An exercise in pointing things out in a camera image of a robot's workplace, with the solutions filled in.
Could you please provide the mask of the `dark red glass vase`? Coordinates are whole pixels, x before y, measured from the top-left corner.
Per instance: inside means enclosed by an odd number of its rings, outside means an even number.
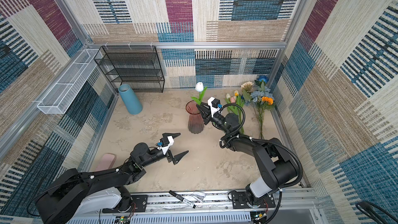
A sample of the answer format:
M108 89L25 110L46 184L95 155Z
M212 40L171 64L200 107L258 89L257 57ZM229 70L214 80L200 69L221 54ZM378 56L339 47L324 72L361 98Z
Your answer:
M194 100L186 104L186 111L189 114L188 130L193 134L199 134L204 130L204 121Z

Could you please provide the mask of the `pink tulip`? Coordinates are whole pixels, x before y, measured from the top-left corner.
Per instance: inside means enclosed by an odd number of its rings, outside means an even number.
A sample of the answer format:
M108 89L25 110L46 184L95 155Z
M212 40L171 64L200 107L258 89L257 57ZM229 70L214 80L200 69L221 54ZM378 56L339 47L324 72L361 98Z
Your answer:
M236 99L237 99L236 95L230 97L230 103L237 104ZM230 106L229 110L234 112L238 116L238 122L239 122L239 124L241 124L241 111L240 111L240 109L238 107L236 107L236 106Z

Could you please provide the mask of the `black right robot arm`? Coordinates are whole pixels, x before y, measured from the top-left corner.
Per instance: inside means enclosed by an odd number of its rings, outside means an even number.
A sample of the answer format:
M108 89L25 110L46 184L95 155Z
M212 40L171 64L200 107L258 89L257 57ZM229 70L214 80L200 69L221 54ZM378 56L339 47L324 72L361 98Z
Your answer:
M235 103L222 106L218 99L212 97L208 103L197 104L197 108L205 125L212 123L224 132L219 140L221 148L243 152L255 158L260 177L245 189L249 207L260 206L266 196L295 186L302 180L304 172L298 156L279 139L255 139L241 132L246 120L241 106Z

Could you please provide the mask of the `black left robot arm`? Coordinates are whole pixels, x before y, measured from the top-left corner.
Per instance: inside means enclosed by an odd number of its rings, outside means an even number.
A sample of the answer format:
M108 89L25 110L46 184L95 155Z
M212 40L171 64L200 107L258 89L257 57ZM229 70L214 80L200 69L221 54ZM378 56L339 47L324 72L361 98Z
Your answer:
M145 167L164 158L177 164L186 154L173 155L170 148L180 133L164 133L156 147L135 145L129 158L116 168L96 172L65 171L49 188L33 199L38 215L45 224L66 224L77 215L97 209L127 212L132 207L127 185L139 181Z

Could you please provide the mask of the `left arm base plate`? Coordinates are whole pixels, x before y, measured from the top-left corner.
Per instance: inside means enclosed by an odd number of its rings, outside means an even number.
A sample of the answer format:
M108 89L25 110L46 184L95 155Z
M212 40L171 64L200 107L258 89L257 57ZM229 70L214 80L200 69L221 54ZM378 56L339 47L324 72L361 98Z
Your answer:
M114 213L143 213L146 211L148 201L148 195L131 195L131 200L127 205L127 209L125 211L121 211L118 209L118 206L115 208L105 208L101 210L102 214L114 214Z

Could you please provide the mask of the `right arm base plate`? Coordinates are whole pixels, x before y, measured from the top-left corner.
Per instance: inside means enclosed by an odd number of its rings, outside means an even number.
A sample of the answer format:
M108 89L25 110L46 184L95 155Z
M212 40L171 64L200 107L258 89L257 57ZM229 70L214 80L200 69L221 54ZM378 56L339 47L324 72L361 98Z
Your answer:
M259 201L254 204L250 204L246 197L245 192L238 192L232 190L227 195L228 199L232 202L234 209L244 209L244 208L275 208L275 198L273 196L265 195Z

